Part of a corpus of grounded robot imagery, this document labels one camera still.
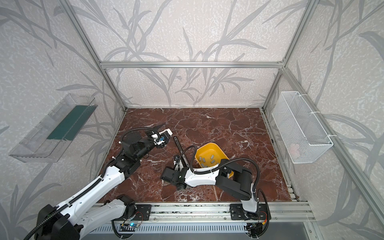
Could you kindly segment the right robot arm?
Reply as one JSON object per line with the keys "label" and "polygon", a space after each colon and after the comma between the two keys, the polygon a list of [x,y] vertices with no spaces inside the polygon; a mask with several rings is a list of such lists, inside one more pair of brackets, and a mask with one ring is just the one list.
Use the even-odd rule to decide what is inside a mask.
{"label": "right robot arm", "polygon": [[225,193],[240,200],[242,210],[238,213],[244,220],[259,218],[260,190],[257,189],[261,170],[256,162],[247,158],[222,159],[221,163],[209,168],[182,168],[177,171],[166,167],[161,179],[178,189],[205,185],[217,186]]}

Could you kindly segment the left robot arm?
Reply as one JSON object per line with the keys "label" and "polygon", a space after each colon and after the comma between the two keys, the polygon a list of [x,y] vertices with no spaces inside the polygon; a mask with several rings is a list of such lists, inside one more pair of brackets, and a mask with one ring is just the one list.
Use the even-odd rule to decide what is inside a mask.
{"label": "left robot arm", "polygon": [[130,218],[136,210],[135,202],[120,196],[91,211],[91,207],[110,190],[127,180],[141,165],[141,159],[154,148],[164,148],[173,135],[170,129],[159,127],[126,131],[119,143],[121,150],[106,165],[103,172],[75,195],[56,206],[46,205],[38,213],[36,227],[27,234],[27,240],[80,240],[93,230],[121,217]]}

